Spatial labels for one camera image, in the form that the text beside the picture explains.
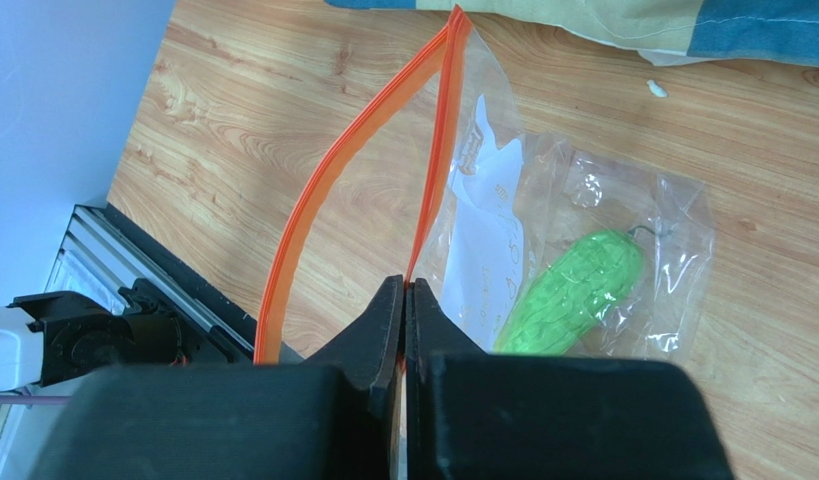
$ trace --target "white paper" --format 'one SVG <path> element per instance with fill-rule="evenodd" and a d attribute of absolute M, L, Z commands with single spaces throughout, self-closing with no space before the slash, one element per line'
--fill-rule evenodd
<path fill-rule="evenodd" d="M 439 303 L 484 350 L 491 350 L 524 276 L 524 230 L 513 214 L 522 162 L 518 139 L 498 150 L 481 96 L 448 180 L 457 207 Z"/>

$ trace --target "orange zipper seal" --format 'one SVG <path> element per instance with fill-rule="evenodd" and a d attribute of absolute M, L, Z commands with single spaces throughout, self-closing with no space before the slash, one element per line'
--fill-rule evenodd
<path fill-rule="evenodd" d="M 418 226 L 415 229 L 415 240 L 412 244 L 412 256 L 406 269 L 405 282 L 408 286 L 412 272 L 418 262 L 418 256 L 427 241 L 430 229 L 442 206 L 445 184 L 450 172 L 456 128 L 459 123 L 459 106 L 462 100 L 462 82 L 465 73 L 465 49 L 468 36 L 474 29 L 468 16 L 457 5 L 448 19 L 447 50 L 436 102 L 436 124 L 433 131 L 433 143 L 430 149 L 430 165 L 427 169 L 427 182 L 424 186 L 424 199 Z"/>
<path fill-rule="evenodd" d="M 426 241 L 426 236 L 432 227 L 434 215 L 441 206 L 444 183 L 447 181 L 450 166 L 450 158 L 442 161 L 442 156 L 449 157 L 453 152 L 456 120 L 459 115 L 459 97 L 462 89 L 465 43 L 471 28 L 467 16 L 457 6 L 447 26 L 436 34 L 371 100 L 347 130 L 332 144 L 314 170 L 285 225 L 264 289 L 255 331 L 253 363 L 256 365 L 279 361 L 282 326 L 291 295 L 294 273 L 299 265 L 305 239 L 335 181 L 365 143 L 403 108 L 436 72 L 442 70 L 430 166 L 427 171 L 424 199 L 418 219 L 419 229 L 415 232 L 412 257 L 408 268 L 411 275 L 421 246 Z M 459 51 L 456 51 L 457 45 L 461 45 Z M 456 95 L 447 96 L 448 92 L 451 94 L 456 92 Z"/>

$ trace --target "green bitter melon toy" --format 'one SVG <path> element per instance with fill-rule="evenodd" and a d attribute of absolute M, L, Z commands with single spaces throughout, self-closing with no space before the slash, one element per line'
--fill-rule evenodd
<path fill-rule="evenodd" d="M 572 244 L 513 307 L 494 350 L 566 353 L 637 284 L 643 271 L 643 251 L 633 237 L 637 228 L 647 229 L 599 230 Z"/>

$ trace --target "white wall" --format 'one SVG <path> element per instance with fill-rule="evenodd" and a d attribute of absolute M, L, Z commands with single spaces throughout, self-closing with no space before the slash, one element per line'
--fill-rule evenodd
<path fill-rule="evenodd" d="M 104 203 L 174 0 L 0 0 L 0 305 Z"/>

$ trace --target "wood grain surface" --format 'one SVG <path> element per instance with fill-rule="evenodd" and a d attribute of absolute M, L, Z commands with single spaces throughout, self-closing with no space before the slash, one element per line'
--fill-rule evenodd
<path fill-rule="evenodd" d="M 707 182 L 716 258 L 685 368 L 740 478 L 819 479 L 819 69 L 659 69 L 557 28 L 471 18 L 529 130 Z M 445 19 L 179 0 L 110 201 L 255 314 L 315 165 Z M 307 243 L 285 326 L 303 354 L 408 259 L 425 170 L 413 159 L 426 147 L 375 140 Z"/>

